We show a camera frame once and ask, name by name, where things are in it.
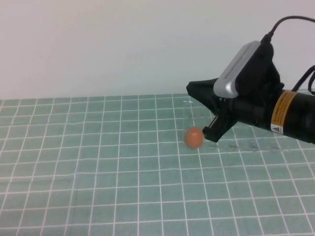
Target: table surface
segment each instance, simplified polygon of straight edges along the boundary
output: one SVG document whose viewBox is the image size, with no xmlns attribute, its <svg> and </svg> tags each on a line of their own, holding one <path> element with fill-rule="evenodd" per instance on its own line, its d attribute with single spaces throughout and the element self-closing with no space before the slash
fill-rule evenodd
<svg viewBox="0 0 315 236">
<path fill-rule="evenodd" d="M 0 235 L 314 235 L 315 146 L 239 124 L 189 149 L 187 102 L 2 101 Z"/>
</svg>

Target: white wall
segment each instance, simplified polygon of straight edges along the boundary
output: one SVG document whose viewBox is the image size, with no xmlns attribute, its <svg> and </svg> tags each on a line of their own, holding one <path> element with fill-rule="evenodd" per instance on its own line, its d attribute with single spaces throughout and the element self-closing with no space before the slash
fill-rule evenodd
<svg viewBox="0 0 315 236">
<path fill-rule="evenodd" d="M 0 99 L 185 92 L 219 76 L 314 0 L 1 0 Z M 315 24 L 287 21 L 274 62 L 291 88 L 315 63 Z"/>
</svg>

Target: black cable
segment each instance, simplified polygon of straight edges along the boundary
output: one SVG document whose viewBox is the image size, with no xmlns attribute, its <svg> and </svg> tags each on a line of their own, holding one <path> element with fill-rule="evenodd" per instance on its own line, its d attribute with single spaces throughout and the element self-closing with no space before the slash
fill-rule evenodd
<svg viewBox="0 0 315 236">
<path fill-rule="evenodd" d="M 315 23 L 315 19 L 310 18 L 310 17 L 306 17 L 306 16 L 287 16 L 287 17 L 283 17 L 282 19 L 278 20 L 278 22 L 276 22 L 276 24 L 273 26 L 273 28 L 271 29 L 271 31 L 268 33 L 271 37 L 274 35 L 274 32 L 276 31 L 277 27 L 286 20 L 291 20 L 291 19 L 299 19 L 299 20 L 305 20 L 305 21 L 311 21 Z"/>
<path fill-rule="evenodd" d="M 310 18 L 310 17 L 306 17 L 306 16 L 287 16 L 287 17 L 283 17 L 280 20 L 278 20 L 275 25 L 273 26 L 273 28 L 271 29 L 271 31 L 269 33 L 267 33 L 263 40 L 266 40 L 268 42 L 271 41 L 272 36 L 274 35 L 277 27 L 286 20 L 291 20 L 291 19 L 299 19 L 299 20 L 305 20 L 305 21 L 310 21 L 315 23 L 315 19 Z M 309 85 L 308 85 L 308 91 L 315 95 L 315 92 L 312 91 L 312 84 L 315 80 L 315 65 L 313 65 L 310 69 L 308 69 L 305 74 L 302 76 L 301 79 L 299 79 L 299 81 L 296 83 L 296 85 L 293 87 L 292 91 L 297 91 L 300 86 L 306 81 L 306 79 L 313 73 L 313 75 L 311 76 L 310 80 L 309 80 Z"/>
<path fill-rule="evenodd" d="M 312 91 L 312 84 L 315 80 L 315 72 L 313 73 L 313 75 L 311 76 L 310 80 L 309 80 L 309 86 L 308 86 L 308 91 L 312 94 L 315 95 L 315 92 Z"/>
<path fill-rule="evenodd" d="M 306 79 L 313 73 L 312 77 L 315 78 L 315 65 L 313 65 L 311 68 L 309 68 L 305 74 L 302 76 L 301 79 L 299 79 L 299 81 L 296 83 L 296 85 L 293 87 L 292 91 L 297 92 L 297 90 L 299 90 L 300 86 L 306 81 Z M 309 81 L 309 91 L 313 94 L 312 92 L 312 83 L 314 81 L 312 81 L 312 77 Z"/>
</svg>

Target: yellow warning label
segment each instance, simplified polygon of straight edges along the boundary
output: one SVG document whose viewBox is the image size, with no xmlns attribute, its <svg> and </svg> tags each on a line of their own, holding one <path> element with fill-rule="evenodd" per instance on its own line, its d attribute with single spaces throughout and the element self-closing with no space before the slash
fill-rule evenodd
<svg viewBox="0 0 315 236">
<path fill-rule="evenodd" d="M 284 91 L 280 95 L 271 117 L 271 126 L 273 127 L 273 131 L 277 133 L 282 133 L 279 132 L 279 129 L 277 129 L 276 127 L 283 128 L 286 113 L 296 94 L 296 92 Z"/>
</svg>

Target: orange ball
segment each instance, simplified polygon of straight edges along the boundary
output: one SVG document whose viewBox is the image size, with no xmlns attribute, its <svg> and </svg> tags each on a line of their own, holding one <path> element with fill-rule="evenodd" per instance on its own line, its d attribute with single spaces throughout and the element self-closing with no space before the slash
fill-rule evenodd
<svg viewBox="0 0 315 236">
<path fill-rule="evenodd" d="M 198 127 L 192 127 L 187 130 L 185 143 L 190 148 L 198 148 L 202 145 L 203 133 Z"/>
</svg>

